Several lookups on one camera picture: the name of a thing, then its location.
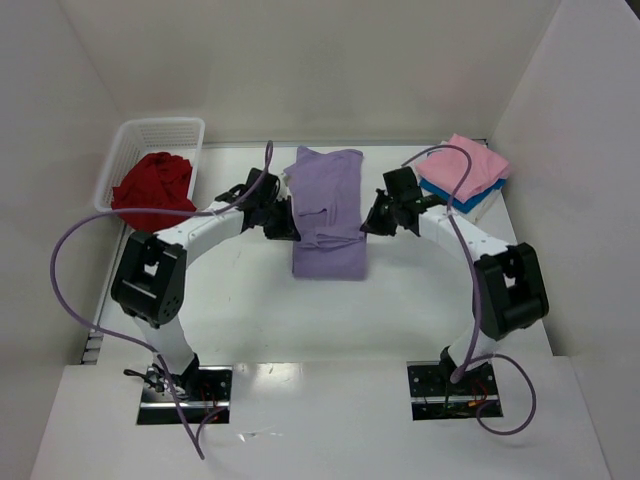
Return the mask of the purple t shirt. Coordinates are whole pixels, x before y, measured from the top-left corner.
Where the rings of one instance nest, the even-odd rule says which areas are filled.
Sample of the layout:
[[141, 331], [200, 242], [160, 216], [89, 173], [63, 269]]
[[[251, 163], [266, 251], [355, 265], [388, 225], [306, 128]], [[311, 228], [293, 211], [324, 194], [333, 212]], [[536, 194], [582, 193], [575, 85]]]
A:
[[367, 238], [360, 231], [364, 155], [345, 149], [320, 153], [300, 146], [284, 173], [301, 240], [292, 247], [296, 279], [361, 281], [367, 276]]

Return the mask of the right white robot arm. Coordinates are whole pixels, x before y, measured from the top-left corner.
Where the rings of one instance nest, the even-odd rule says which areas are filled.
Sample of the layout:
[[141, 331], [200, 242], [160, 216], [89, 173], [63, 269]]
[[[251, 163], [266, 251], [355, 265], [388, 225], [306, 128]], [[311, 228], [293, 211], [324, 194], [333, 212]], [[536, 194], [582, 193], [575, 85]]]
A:
[[460, 217], [436, 195], [426, 196], [409, 167], [383, 175], [385, 187], [361, 230], [394, 236], [398, 228], [438, 246], [466, 263], [472, 281], [471, 326], [441, 352], [442, 375], [452, 383], [487, 362], [498, 343], [526, 329], [549, 312], [549, 301], [535, 249], [493, 237]]

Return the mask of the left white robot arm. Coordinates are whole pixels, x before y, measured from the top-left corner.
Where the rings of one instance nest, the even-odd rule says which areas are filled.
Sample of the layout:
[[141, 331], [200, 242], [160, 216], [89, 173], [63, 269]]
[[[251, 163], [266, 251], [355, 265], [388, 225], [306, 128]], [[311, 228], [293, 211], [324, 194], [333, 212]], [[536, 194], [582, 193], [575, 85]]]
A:
[[255, 227], [269, 240], [300, 239], [284, 175], [253, 168], [245, 183], [217, 196], [205, 210], [155, 233], [136, 230], [127, 240], [111, 298], [152, 347], [159, 374], [171, 378], [183, 395], [201, 383], [198, 356], [179, 319], [187, 269], [217, 245]]

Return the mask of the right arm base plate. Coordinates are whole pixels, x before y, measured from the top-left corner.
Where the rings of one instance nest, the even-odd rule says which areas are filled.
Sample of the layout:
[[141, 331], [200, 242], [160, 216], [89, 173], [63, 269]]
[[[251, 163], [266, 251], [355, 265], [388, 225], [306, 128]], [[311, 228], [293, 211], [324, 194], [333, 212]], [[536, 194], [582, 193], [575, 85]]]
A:
[[469, 372], [451, 384], [441, 375], [437, 362], [407, 364], [414, 421], [474, 419], [503, 416], [494, 370], [490, 364]]

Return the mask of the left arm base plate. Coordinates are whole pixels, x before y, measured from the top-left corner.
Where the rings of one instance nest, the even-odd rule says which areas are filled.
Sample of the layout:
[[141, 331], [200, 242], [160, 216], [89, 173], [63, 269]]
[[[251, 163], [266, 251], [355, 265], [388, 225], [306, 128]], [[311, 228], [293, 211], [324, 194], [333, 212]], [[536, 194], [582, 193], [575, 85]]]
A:
[[[125, 369], [129, 377], [143, 380], [140, 403], [136, 419], [137, 425], [176, 425], [180, 424], [178, 412], [166, 380], [160, 374], [159, 367], [152, 364], [142, 373]], [[230, 366], [201, 366], [200, 383], [189, 394], [176, 388], [180, 405], [187, 422], [198, 425], [214, 410], [217, 413], [211, 423], [227, 424], [230, 417], [230, 400], [233, 371]]]

